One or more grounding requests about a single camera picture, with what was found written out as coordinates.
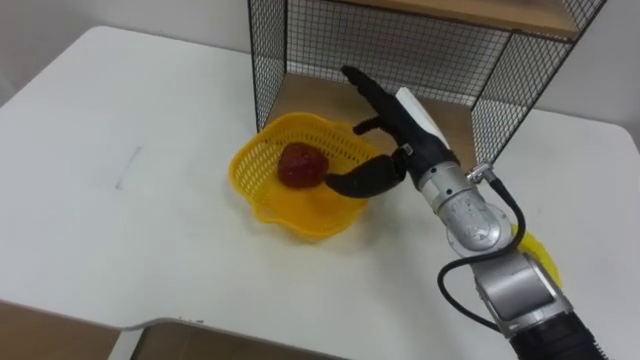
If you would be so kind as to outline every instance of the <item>robotic hand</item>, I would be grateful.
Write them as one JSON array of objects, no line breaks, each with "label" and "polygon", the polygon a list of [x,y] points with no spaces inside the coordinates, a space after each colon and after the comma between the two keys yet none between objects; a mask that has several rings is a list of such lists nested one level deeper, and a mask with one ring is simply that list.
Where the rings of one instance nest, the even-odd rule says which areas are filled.
[{"label": "robotic hand", "polygon": [[[545,269],[518,251],[526,231],[524,215],[492,167],[483,164],[465,175],[435,123],[407,89],[393,96],[356,68],[344,66],[342,72],[378,113],[353,131],[361,135],[380,128],[398,148],[347,174],[328,174],[326,184],[342,195],[367,198],[393,188],[409,172],[461,256],[438,274],[440,291],[452,306],[501,332],[519,359],[607,359]],[[483,180],[516,215],[515,234],[506,215],[480,195],[476,184]],[[464,265],[472,267],[478,293],[494,322],[467,310],[447,291],[445,275]]]}]

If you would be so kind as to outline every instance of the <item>wire mesh shelf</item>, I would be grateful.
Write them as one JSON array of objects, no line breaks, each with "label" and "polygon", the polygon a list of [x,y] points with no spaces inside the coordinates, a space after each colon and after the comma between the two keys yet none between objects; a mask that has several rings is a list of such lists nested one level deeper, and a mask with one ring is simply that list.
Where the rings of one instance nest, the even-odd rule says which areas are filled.
[{"label": "wire mesh shelf", "polygon": [[345,83],[348,64],[387,91],[469,107],[476,161],[494,162],[606,2],[558,1],[575,38],[347,0],[248,0],[258,131],[287,73]]}]

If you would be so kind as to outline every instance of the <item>strawberry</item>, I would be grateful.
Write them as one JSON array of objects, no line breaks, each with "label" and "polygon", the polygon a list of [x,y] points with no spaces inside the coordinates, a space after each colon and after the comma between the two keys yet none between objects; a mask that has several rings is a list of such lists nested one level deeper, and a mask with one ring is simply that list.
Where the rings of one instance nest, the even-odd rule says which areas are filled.
[{"label": "strawberry", "polygon": [[278,162],[278,179],[294,189],[322,184],[329,168],[329,160],[311,145],[295,142],[285,146]]}]

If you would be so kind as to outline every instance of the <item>yellow object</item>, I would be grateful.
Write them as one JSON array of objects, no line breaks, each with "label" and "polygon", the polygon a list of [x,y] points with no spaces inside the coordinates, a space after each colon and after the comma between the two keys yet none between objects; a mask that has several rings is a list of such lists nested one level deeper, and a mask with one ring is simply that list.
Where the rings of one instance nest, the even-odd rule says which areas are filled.
[{"label": "yellow object", "polygon": [[229,167],[233,187],[253,207],[255,216],[284,225],[308,242],[337,234],[353,223],[367,200],[352,199],[325,184],[291,189],[278,180],[278,161],[288,143],[303,142],[320,149],[329,159],[329,172],[344,174],[379,151],[353,134],[346,123],[317,115],[290,113],[258,133],[234,156]]},{"label": "yellow object", "polygon": [[[517,226],[513,226],[513,231],[515,233]],[[530,254],[535,257],[536,260],[542,264],[545,270],[549,273],[553,281],[555,281],[558,287],[562,287],[562,280],[560,279],[560,273],[558,273],[558,268],[556,268],[556,264],[551,259],[551,255],[547,252],[547,249],[544,248],[544,245],[540,243],[536,238],[530,233],[525,233],[522,242],[518,246],[518,250]]]}]

